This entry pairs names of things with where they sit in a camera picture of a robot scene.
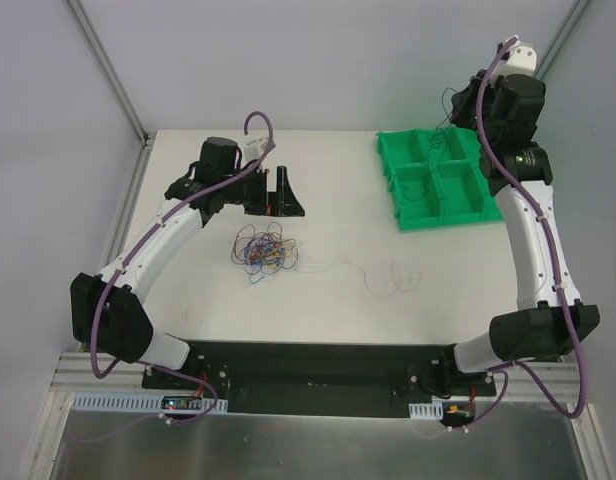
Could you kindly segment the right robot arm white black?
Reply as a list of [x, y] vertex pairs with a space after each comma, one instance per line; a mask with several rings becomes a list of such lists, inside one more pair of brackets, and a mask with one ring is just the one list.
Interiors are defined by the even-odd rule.
[[454, 395], [472, 385], [474, 373], [566, 355], [600, 322], [597, 306], [583, 302], [570, 276], [556, 234], [552, 169], [533, 139], [546, 87], [523, 74], [488, 83], [484, 75], [479, 71], [453, 96], [451, 120], [478, 135], [479, 167], [509, 237], [517, 308], [494, 317], [486, 333], [453, 346], [454, 360], [438, 369], [438, 382]]

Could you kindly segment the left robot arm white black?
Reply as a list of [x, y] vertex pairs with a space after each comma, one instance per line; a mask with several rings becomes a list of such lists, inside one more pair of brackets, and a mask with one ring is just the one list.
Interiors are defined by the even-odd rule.
[[165, 367], [176, 388], [192, 387], [200, 367], [190, 358], [189, 343], [154, 327], [144, 303], [178, 250], [224, 206], [242, 206], [252, 216], [304, 216], [286, 167], [278, 167], [275, 189], [267, 188], [261, 159], [274, 146], [267, 137], [247, 136], [242, 144], [207, 138], [198, 160], [168, 187], [157, 213], [131, 245], [99, 273], [80, 273], [72, 281], [75, 339], [129, 364]]

